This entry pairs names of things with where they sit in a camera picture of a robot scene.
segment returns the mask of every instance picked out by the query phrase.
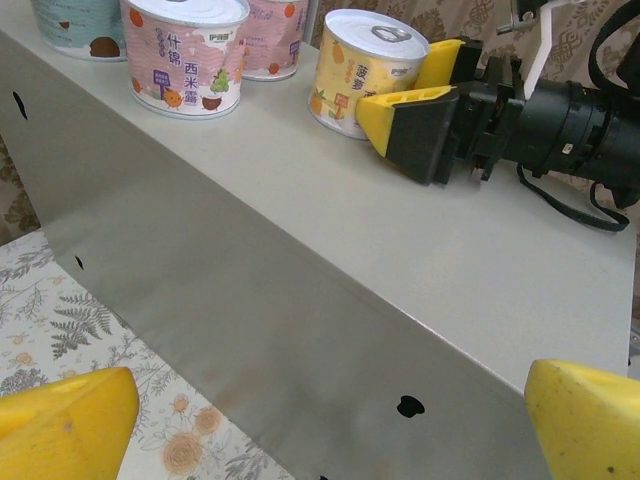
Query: blue label can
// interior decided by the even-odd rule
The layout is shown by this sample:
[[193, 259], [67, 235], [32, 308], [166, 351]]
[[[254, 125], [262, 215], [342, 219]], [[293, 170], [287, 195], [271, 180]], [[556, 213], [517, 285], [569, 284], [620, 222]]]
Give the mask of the blue label can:
[[118, 0], [31, 0], [44, 41], [60, 53], [84, 60], [125, 60]]

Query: white tabletop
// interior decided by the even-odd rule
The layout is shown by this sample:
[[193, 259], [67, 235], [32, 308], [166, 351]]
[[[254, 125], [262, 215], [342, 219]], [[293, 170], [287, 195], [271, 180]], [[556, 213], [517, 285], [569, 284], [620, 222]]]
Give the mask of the white tabletop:
[[[47, 48], [27, 2], [3, 2], [0, 32], [516, 388], [540, 357], [625, 373], [634, 229], [609, 235], [567, 220], [522, 187], [512, 165], [482, 184], [464, 172], [445, 188], [407, 180], [366, 142], [309, 114], [312, 48], [291, 80], [244, 82], [233, 114], [188, 122], [134, 102], [126, 64]], [[584, 207], [570, 187], [543, 183]]]
[[41, 232], [0, 247], [0, 396], [112, 366], [140, 414], [118, 480], [291, 480], [53, 260]]

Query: black hole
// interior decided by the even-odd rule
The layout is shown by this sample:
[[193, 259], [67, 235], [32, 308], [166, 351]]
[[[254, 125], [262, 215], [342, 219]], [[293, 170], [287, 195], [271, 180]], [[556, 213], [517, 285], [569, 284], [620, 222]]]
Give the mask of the black hole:
[[422, 405], [420, 400], [410, 395], [400, 397], [400, 404], [396, 408], [400, 415], [407, 418], [413, 418], [425, 412], [424, 405]]
[[24, 119], [29, 120], [27, 118], [27, 111], [24, 109], [24, 103], [22, 103], [22, 99], [20, 98], [20, 95], [18, 95], [16, 92], [13, 92], [13, 99], [18, 104], [18, 108], [20, 109], [20, 113], [22, 114]]

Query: leaf pattern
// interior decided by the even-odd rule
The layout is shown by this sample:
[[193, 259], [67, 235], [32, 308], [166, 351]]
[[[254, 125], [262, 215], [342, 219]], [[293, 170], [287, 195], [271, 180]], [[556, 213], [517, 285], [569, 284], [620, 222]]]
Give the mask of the leaf pattern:
[[54, 309], [58, 315], [72, 319], [66, 322], [51, 322], [54, 328], [63, 332], [51, 335], [51, 338], [56, 340], [51, 345], [54, 359], [62, 357], [69, 350], [77, 350], [80, 345], [91, 345], [89, 337], [101, 340], [100, 334], [111, 335], [112, 314], [90, 293], [61, 296], [60, 300], [75, 306]]
[[13, 375], [6, 377], [0, 383], [0, 396], [11, 395], [27, 388], [39, 387], [49, 383], [49, 379], [42, 374], [40, 369], [18, 370]]
[[126, 366], [140, 408], [119, 480], [138, 480], [141, 471], [160, 480], [292, 480], [69, 278], [41, 232], [0, 247], [3, 271], [9, 273], [0, 284], [0, 396]]

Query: canned food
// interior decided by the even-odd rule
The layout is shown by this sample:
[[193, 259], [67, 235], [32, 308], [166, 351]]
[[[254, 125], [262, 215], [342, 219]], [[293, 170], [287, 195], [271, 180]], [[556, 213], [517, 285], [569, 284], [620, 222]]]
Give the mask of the canned food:
[[133, 96], [171, 117], [233, 111], [248, 15], [245, 0], [122, 0]]
[[83, 60], [126, 59], [118, 0], [31, 0], [47, 45]]
[[298, 68], [309, 0], [249, 0], [244, 78], [282, 80]]
[[325, 17], [309, 109], [323, 125], [366, 139], [356, 121], [359, 98], [409, 90], [429, 51], [413, 28], [379, 13], [334, 10]]

